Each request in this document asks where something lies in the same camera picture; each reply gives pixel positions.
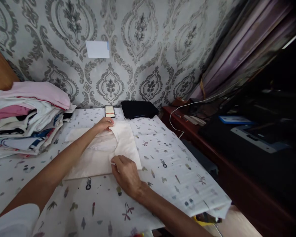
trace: gray patterned wallpaper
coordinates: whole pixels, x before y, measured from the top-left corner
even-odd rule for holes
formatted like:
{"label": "gray patterned wallpaper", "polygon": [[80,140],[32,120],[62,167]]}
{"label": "gray patterned wallpaper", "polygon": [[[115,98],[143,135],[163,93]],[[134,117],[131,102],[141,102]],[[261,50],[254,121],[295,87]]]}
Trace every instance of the gray patterned wallpaper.
{"label": "gray patterned wallpaper", "polygon": [[[0,0],[0,50],[21,80],[82,107],[186,96],[239,0]],[[85,40],[109,41],[89,59]]]}

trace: floor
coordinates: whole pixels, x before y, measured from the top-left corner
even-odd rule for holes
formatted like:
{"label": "floor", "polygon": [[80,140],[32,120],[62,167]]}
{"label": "floor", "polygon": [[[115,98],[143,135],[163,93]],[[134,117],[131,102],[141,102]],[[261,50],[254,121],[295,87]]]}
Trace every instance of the floor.
{"label": "floor", "polygon": [[205,229],[215,237],[262,237],[253,227],[248,219],[238,210],[236,206],[231,206],[226,219],[215,226],[205,226]]}

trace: purple curtain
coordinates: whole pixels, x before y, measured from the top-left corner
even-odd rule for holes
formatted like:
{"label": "purple curtain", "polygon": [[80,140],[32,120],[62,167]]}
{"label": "purple curtain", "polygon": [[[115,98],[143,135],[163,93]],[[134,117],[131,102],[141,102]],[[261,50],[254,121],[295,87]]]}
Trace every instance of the purple curtain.
{"label": "purple curtain", "polygon": [[[260,0],[244,8],[203,75],[207,97],[218,88],[249,78],[294,37],[296,16],[291,10],[292,6],[281,0]],[[202,97],[198,85],[190,98]]]}

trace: white bedsheet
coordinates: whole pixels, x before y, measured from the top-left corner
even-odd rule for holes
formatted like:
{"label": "white bedsheet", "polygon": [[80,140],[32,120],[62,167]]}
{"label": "white bedsheet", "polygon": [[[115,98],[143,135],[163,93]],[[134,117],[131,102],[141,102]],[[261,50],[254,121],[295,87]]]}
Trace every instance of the white bedsheet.
{"label": "white bedsheet", "polygon": [[[125,120],[120,108],[115,109],[115,114],[115,121]],[[103,116],[104,109],[77,109],[70,123],[55,135],[47,152],[37,158],[0,159],[0,213],[66,147],[65,137],[72,129],[91,127]],[[141,160],[141,180],[189,216],[208,212],[225,217],[230,198],[157,116],[127,121]],[[108,228],[112,228],[112,236],[129,236],[134,229],[142,232],[162,226],[158,218],[127,196],[110,174],[63,180],[39,217],[34,234],[108,236]]]}

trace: hand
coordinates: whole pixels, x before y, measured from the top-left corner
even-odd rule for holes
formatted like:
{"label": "hand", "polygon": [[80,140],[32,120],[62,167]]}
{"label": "hand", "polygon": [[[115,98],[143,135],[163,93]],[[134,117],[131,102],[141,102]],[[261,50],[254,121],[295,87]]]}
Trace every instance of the hand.
{"label": "hand", "polygon": [[98,132],[103,132],[104,130],[110,131],[109,127],[114,126],[114,121],[110,117],[103,117],[98,121],[97,124],[94,125],[95,128],[98,129]]}
{"label": "hand", "polygon": [[121,155],[114,156],[111,162],[115,163],[112,165],[112,172],[117,183],[128,196],[138,200],[147,184],[140,180],[136,163]]}

